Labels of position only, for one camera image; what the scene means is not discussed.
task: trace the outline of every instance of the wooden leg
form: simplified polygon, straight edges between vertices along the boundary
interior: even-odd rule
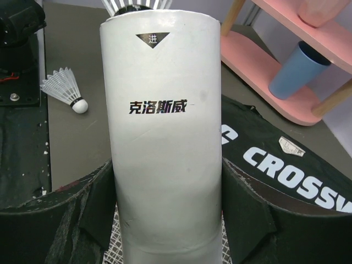
[[[246,0],[235,0],[230,8],[229,13],[227,14],[227,17],[225,18],[224,23],[222,23],[221,26],[221,35],[222,36],[227,36],[229,33],[230,29],[232,28],[233,24],[235,23],[235,20],[238,16],[238,14],[241,11],[241,8],[244,5],[244,2]]]
[[[326,113],[331,111],[335,106],[345,101],[352,95],[352,79],[346,82],[336,92],[331,94],[328,98],[313,108],[312,112],[316,117],[323,117]]]

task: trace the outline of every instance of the inverted triangle logo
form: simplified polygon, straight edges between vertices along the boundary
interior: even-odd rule
[[[143,40],[144,43],[146,43],[151,48],[155,48],[169,34],[170,32],[169,33],[164,32],[164,33],[138,34],[136,36],[139,37],[141,40]]]

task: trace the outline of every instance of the chinese character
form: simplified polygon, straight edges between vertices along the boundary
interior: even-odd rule
[[[155,34],[149,35],[149,43],[152,43],[152,44],[157,44],[158,43],[157,37],[156,37]]]
[[[172,113],[186,112],[187,100],[174,101]]]
[[[155,114],[156,101],[144,101],[142,114]]]
[[[169,101],[159,101],[158,103],[158,108],[156,110],[156,113],[159,114],[159,113],[162,113],[162,114],[165,114],[165,113],[170,113],[170,110],[171,110],[171,106],[172,106],[172,102],[174,100],[169,100]]]
[[[130,103],[130,114],[132,114],[133,112],[136,112],[136,114],[141,114],[141,109],[142,109],[142,104],[143,102],[131,102]]]

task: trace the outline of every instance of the gray table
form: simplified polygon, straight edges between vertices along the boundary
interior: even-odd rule
[[[90,107],[88,113],[78,115],[69,106],[49,99],[52,184],[56,190],[89,174],[111,156],[99,37],[100,24],[109,16],[104,9],[72,5],[45,3],[44,8],[47,72],[71,67]],[[252,28],[234,28],[263,45]],[[285,120],[226,67],[222,68],[222,91],[255,105],[273,125],[352,177],[350,156],[324,122],[306,128]]]

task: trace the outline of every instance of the white label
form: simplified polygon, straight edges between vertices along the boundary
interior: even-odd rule
[[[291,154],[291,155],[303,157],[303,155],[306,153],[299,146],[297,146],[296,144],[292,143],[291,141],[289,141],[288,139],[284,138],[283,136],[280,137],[279,143],[280,143],[281,149],[286,154]]]

